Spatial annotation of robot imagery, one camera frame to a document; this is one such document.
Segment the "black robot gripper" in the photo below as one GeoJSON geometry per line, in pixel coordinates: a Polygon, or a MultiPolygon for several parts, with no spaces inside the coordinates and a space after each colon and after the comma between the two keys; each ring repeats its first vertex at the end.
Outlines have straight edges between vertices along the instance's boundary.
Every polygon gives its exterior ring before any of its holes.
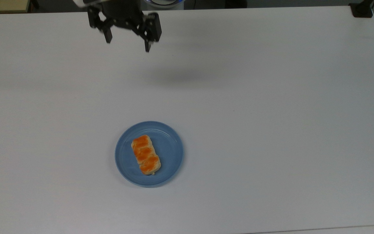
{"type": "Polygon", "coordinates": [[[108,44],[113,38],[110,30],[113,22],[120,28],[135,27],[136,34],[144,40],[146,52],[150,52],[152,44],[160,40],[162,29],[159,14],[150,12],[143,15],[139,0],[109,0],[102,2],[101,6],[106,19],[101,20],[100,9],[88,6],[88,21],[91,28],[98,29],[100,33],[103,33],[108,44]]]}

